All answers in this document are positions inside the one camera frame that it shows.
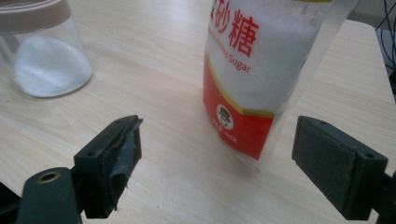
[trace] table surface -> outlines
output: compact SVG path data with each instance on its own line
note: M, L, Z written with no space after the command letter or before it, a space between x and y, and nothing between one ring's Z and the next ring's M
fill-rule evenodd
M330 122L388 157L389 175L396 170L396 106L372 27L344 23L257 171L219 140L205 112L211 1L69 4L91 81L64 97L36 99L0 76L0 180L18 193L31 175L73 167L73 156L108 123L133 114L144 119L143 159L119 210L103 220L82 215L84 223L348 223L291 159L299 115Z

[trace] white powder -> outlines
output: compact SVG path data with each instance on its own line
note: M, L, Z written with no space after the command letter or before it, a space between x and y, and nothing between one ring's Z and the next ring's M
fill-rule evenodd
M243 108L276 112L287 100L316 38L331 3L306 3L290 0L230 1L233 13L241 9L260 25L251 55L229 46L228 35L221 35L210 24L216 38L233 58L251 67L238 71L224 57L219 41L210 35L206 53L221 87ZM233 27L228 26L225 34Z
M90 63L76 48L49 36L24 39L16 53L15 80L24 92L51 97L74 91L91 77Z

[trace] transparent jar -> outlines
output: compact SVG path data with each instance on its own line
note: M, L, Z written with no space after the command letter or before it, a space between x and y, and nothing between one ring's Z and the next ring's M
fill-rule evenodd
M0 3L0 56L18 87L34 97L67 94L92 76L66 0Z

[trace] metal screw hole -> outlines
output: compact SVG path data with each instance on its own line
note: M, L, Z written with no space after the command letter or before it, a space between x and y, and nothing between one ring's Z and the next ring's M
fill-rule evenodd
M373 158L373 157L374 157L374 156L373 156L372 154L370 154L370 153L364 154L364 156L367 157L367 158Z
M49 182L52 182L59 178L61 176L61 173L59 172L49 172L46 174L43 174L37 179L37 184L47 184Z

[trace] chinese characters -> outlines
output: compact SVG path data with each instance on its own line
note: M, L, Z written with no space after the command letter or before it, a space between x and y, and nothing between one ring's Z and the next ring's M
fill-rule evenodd
M219 34L223 34L230 23L230 2L214 0L210 16ZM230 47L250 57L259 24L254 22L253 17L245 17L242 10L238 9L233 14L231 26L232 30L228 35Z
M236 139L236 137L234 137L230 133L228 133L227 130L225 130L221 126L221 124L219 124L215 119L212 119L212 122L215 125L216 129L218 130L218 133L220 133L221 135L224 135L226 138L228 138L234 144L238 143L238 140Z

